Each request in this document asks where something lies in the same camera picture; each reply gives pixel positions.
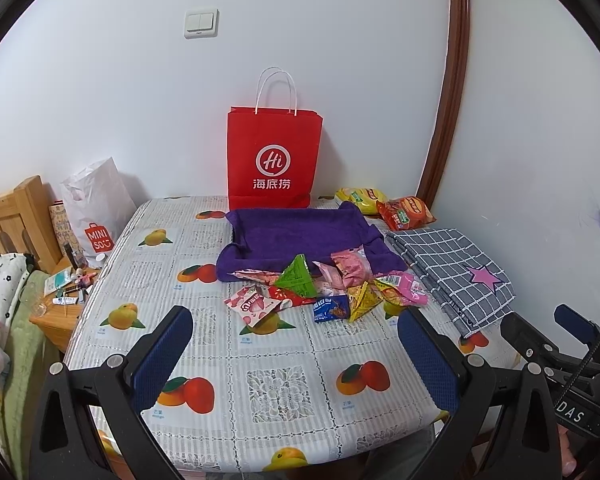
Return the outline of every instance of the light switch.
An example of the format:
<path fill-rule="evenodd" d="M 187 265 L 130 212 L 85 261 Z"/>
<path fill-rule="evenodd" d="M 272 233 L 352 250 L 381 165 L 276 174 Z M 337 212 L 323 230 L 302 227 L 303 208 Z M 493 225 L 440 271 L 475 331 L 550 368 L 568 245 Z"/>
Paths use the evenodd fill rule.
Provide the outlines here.
<path fill-rule="evenodd" d="M 218 9 L 205 7 L 188 10 L 184 17 L 184 37 L 215 36 L 218 27 Z"/>
<path fill-rule="evenodd" d="M 200 30 L 209 30 L 214 26 L 214 16 L 210 12 L 200 14 Z"/>
<path fill-rule="evenodd" d="M 200 14 L 190 14 L 185 22 L 187 32 L 195 32 L 200 30 Z"/>

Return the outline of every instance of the polka dot pillowcase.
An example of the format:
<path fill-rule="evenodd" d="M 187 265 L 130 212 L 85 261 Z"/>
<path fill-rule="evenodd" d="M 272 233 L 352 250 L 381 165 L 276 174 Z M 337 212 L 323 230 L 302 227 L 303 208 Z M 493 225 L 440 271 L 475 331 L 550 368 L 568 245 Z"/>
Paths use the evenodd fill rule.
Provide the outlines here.
<path fill-rule="evenodd" d="M 0 254 L 0 322 L 7 330 L 28 277 L 27 259 L 24 254 Z"/>

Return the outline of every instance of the gray plaid cloth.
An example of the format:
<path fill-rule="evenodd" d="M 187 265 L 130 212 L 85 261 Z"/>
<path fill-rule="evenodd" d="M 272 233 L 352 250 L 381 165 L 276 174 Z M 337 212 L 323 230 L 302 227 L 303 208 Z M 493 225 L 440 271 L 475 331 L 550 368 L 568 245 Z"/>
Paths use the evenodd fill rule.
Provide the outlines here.
<path fill-rule="evenodd" d="M 429 289 L 462 337 L 503 318 L 516 297 L 498 265 L 456 229 L 414 229 L 388 233 L 398 254 Z M 476 281 L 469 269 L 494 276 L 490 285 Z"/>

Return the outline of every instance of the haidilao logo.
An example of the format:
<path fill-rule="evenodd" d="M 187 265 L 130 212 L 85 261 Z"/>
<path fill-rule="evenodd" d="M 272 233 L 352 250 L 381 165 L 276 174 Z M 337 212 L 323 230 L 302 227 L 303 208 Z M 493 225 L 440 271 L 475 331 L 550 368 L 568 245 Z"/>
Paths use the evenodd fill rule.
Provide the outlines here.
<path fill-rule="evenodd" d="M 279 176 L 289 169 L 291 155 L 283 146 L 270 144 L 256 155 L 256 168 L 266 176 Z"/>

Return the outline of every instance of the green blanket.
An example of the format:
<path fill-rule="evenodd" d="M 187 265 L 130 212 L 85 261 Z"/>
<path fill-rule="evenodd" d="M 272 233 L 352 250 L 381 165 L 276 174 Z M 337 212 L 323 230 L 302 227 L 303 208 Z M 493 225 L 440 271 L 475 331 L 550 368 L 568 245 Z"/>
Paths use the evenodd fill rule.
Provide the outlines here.
<path fill-rule="evenodd" d="M 4 403 L 4 437 L 11 469 L 18 480 L 28 478 L 31 433 L 46 371 L 60 360 L 60 352 L 42 331 L 29 322 L 31 309 L 42 298 L 48 274 L 32 272 L 20 296 L 5 351 L 11 357 Z"/>

